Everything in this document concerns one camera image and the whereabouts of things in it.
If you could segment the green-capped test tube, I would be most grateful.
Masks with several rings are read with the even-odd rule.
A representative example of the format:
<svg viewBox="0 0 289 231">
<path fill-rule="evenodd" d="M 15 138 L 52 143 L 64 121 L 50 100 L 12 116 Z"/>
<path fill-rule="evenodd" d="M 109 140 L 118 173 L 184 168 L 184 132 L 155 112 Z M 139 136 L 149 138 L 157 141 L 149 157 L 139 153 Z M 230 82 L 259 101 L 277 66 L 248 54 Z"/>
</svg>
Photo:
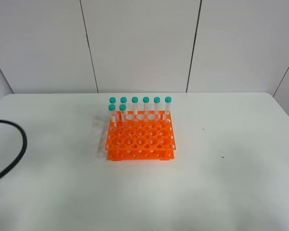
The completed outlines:
<svg viewBox="0 0 289 231">
<path fill-rule="evenodd" d="M 121 112 L 121 120 L 123 124 L 123 129 L 127 129 L 127 107 L 125 104 L 119 106 Z"/>
</svg>

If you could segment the orange test tube rack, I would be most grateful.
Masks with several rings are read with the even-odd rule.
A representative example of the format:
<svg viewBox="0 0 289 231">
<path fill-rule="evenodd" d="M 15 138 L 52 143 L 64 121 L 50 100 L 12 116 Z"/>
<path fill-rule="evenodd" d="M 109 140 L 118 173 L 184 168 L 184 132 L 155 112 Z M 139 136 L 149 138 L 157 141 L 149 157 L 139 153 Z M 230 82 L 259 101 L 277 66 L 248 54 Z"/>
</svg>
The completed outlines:
<svg viewBox="0 0 289 231">
<path fill-rule="evenodd" d="M 110 161 L 173 160 L 176 144 L 171 114 L 128 111 L 126 122 L 118 115 L 116 122 L 109 122 L 105 150 Z"/>
</svg>

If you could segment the second row left tube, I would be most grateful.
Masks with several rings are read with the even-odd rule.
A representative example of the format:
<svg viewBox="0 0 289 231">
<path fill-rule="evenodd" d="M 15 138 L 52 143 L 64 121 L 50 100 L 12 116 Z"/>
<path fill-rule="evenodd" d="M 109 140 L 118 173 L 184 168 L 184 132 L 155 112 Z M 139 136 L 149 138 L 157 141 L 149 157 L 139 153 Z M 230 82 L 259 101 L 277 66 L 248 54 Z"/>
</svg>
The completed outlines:
<svg viewBox="0 0 289 231">
<path fill-rule="evenodd" d="M 117 116 L 117 111 L 116 111 L 116 106 L 114 104 L 110 104 L 108 106 L 108 110 L 110 112 L 110 121 L 112 123 L 115 123 L 116 122 L 116 116 Z"/>
</svg>

